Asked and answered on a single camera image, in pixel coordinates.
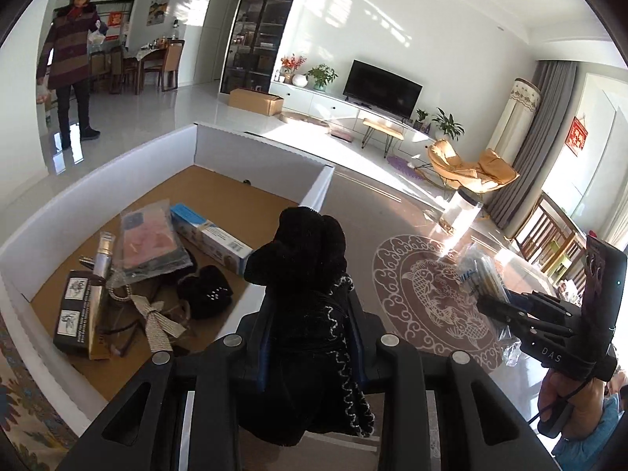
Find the right hand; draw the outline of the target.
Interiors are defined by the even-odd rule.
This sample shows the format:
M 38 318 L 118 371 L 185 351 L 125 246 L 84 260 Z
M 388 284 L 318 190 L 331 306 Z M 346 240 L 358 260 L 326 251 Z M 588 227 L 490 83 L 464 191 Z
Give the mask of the right hand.
M 589 437 L 601 421 L 604 389 L 607 383 L 599 378 L 592 378 L 586 385 L 574 381 L 559 371 L 549 369 L 542 381 L 538 408 L 540 419 L 546 423 L 552 416 L 552 404 L 581 387 L 567 402 L 573 406 L 571 417 L 568 418 L 561 434 L 565 438 L 584 439 Z

